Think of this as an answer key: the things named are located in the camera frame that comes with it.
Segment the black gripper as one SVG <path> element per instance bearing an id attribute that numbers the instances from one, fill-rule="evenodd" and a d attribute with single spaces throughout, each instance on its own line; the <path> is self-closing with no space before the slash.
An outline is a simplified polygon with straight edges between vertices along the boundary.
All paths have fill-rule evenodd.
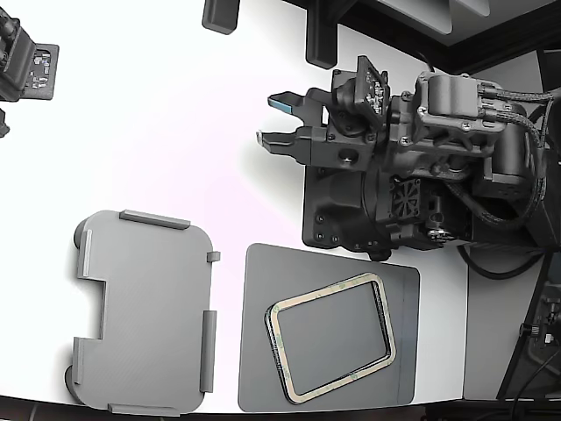
<path id="1" fill-rule="evenodd" d="M 309 89 L 307 96 L 328 111 L 327 125 L 302 126 L 291 133 L 257 131 L 258 144 L 271 154 L 309 159 L 315 167 L 366 169 L 385 124 L 387 99 L 358 87 Z M 273 94 L 267 103 L 291 116 L 306 113 L 305 97 L 291 91 Z"/>

